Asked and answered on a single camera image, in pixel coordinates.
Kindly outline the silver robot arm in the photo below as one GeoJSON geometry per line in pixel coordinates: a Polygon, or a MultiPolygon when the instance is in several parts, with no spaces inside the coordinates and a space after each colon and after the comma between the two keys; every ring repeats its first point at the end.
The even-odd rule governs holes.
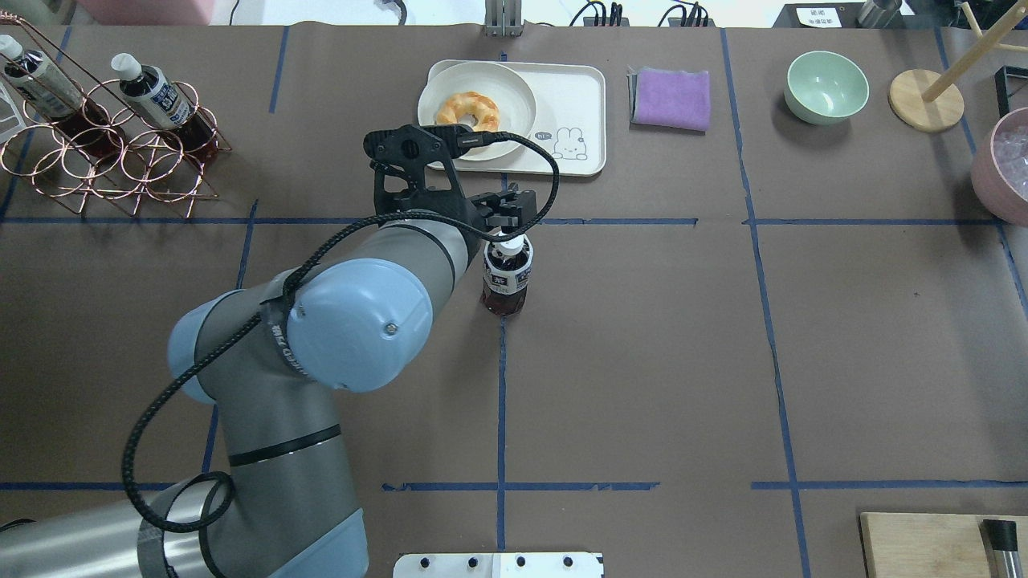
{"type": "Polygon", "coordinates": [[[125,503],[2,528],[4,577],[362,577],[369,564],[332,393],[369,392],[423,351],[480,243],[519,244],[555,201],[389,193],[267,284],[184,315],[176,374],[128,432],[125,503]],[[214,404],[227,472],[150,494],[136,477],[147,425],[175,393],[214,404]]]}

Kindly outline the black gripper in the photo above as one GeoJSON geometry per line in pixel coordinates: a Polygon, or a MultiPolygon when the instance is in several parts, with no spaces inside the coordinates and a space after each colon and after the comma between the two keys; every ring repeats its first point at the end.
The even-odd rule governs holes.
{"type": "Polygon", "coordinates": [[[478,230],[491,233],[499,228],[501,234],[513,234],[537,216],[536,191],[520,190],[511,183],[499,193],[482,193],[470,198],[478,217],[478,230]]]}

